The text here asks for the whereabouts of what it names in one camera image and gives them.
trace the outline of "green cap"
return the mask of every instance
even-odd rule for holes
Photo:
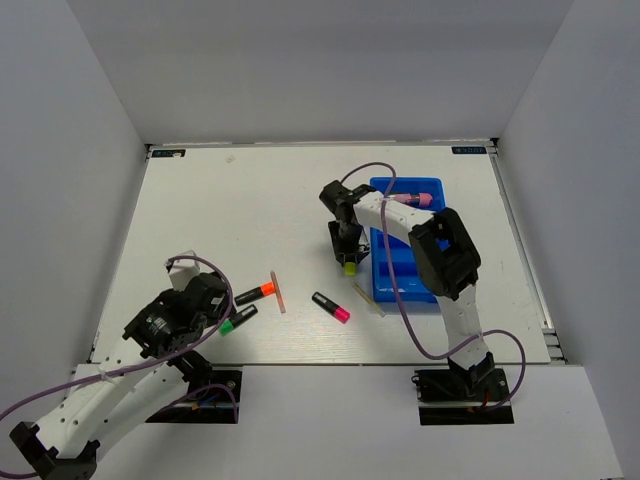
[[[222,335],[223,337],[227,333],[233,331],[233,325],[231,324],[229,319],[226,319],[224,322],[222,322],[222,325],[220,325],[220,329],[218,331],[220,332],[220,335]]]
[[[353,277],[356,274],[356,264],[354,262],[345,262],[344,274],[347,277]]]

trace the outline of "orange cap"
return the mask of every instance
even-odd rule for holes
[[[260,286],[260,290],[262,290],[262,295],[266,297],[267,295],[271,295],[273,292],[275,292],[276,287],[273,285],[273,282],[269,282]]]

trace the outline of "sticker label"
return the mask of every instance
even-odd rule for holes
[[[451,151],[454,155],[486,155],[487,149],[485,147],[451,147]]]
[[[184,157],[187,151],[182,150],[154,150],[151,152],[151,158],[170,158],[170,157]]]

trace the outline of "pink cap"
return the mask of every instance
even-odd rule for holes
[[[347,320],[349,320],[349,317],[351,317],[351,314],[347,312],[344,308],[338,307],[338,310],[335,311],[333,316],[336,317],[342,323],[347,323]]]
[[[418,205],[421,207],[428,207],[429,205],[431,205],[432,201],[433,201],[433,196],[431,196],[430,193],[421,193],[420,202],[418,203]]]

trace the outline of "orange marker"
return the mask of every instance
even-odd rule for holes
[[[265,283],[256,288],[252,288],[248,292],[241,293],[234,298],[236,305],[244,305],[245,303],[253,302],[262,297],[267,297],[276,291],[276,287],[273,282]]]

